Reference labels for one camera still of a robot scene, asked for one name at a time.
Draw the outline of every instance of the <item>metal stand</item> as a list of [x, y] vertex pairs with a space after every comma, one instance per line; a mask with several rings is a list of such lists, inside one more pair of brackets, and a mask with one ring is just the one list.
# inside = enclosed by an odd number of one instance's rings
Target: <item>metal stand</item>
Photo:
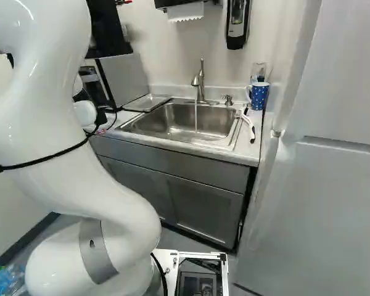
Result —
[[[229, 296], [228, 259], [225, 253], [194, 253], [155, 249], [166, 272], [168, 296]], [[157, 268], [145, 296], [163, 296]]]

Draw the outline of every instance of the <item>mug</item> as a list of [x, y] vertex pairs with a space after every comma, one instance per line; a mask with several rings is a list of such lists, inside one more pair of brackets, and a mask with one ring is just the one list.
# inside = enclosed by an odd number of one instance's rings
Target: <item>mug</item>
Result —
[[251, 103], [252, 110], [263, 110], [269, 93], [269, 87], [270, 84], [268, 82], [254, 82], [245, 88], [247, 91], [246, 96]]

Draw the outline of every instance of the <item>black cable tie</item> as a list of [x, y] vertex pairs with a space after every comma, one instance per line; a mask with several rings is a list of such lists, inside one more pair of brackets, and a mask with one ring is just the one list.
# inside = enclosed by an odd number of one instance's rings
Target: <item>black cable tie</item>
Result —
[[30, 162], [23, 162], [23, 163], [19, 163], [17, 165], [0, 165], [0, 173], [2, 173], [3, 171], [9, 171], [9, 170], [17, 170], [19, 168], [26, 168], [26, 167], [30, 167], [32, 165], [36, 165], [38, 163], [42, 163], [42, 162], [46, 162], [48, 160], [51, 160], [53, 158], [56, 158], [56, 157], [60, 157], [62, 155], [65, 155], [77, 148], [80, 148], [81, 146], [83, 146], [84, 144], [86, 144], [89, 140], [89, 138], [91, 136], [93, 136], [93, 134], [99, 129], [99, 126], [96, 126], [96, 128], [94, 129], [94, 131], [91, 133], [91, 134], [88, 134], [87, 137], [85, 139], [83, 139], [81, 142], [79, 142], [78, 144], [75, 144], [74, 146], [71, 146], [70, 148], [67, 148], [65, 150], [62, 150], [62, 151], [59, 151], [55, 154], [52, 154], [52, 155], [48, 155], [48, 156], [45, 156], [45, 157], [41, 157], [39, 159], [36, 159], [36, 160], [32, 160]]

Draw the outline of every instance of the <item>black monitor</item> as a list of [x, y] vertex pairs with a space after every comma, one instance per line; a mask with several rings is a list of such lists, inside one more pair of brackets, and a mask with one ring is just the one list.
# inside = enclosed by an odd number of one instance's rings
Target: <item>black monitor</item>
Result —
[[89, 59], [131, 54], [133, 48], [123, 36], [115, 0], [86, 0], [92, 18]]

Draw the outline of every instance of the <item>gray floor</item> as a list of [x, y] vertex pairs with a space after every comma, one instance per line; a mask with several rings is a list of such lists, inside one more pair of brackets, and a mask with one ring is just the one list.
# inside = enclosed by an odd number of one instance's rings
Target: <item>gray floor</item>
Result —
[[[23, 250], [13, 261], [13, 263], [25, 266], [33, 249], [45, 238], [54, 234], [60, 229], [70, 226], [80, 220], [77, 216], [61, 215], [54, 223], [50, 225], [39, 237], [37, 237], [27, 248]], [[214, 252], [216, 249], [207, 245], [196, 242], [188, 237], [182, 236], [176, 232], [163, 228], [162, 236], [158, 245], [160, 249], [180, 250], [184, 252]], [[228, 256], [229, 259], [229, 284], [230, 296], [251, 296], [251, 294], [239, 289], [232, 284], [232, 276], [236, 268], [236, 257], [233, 255]]]

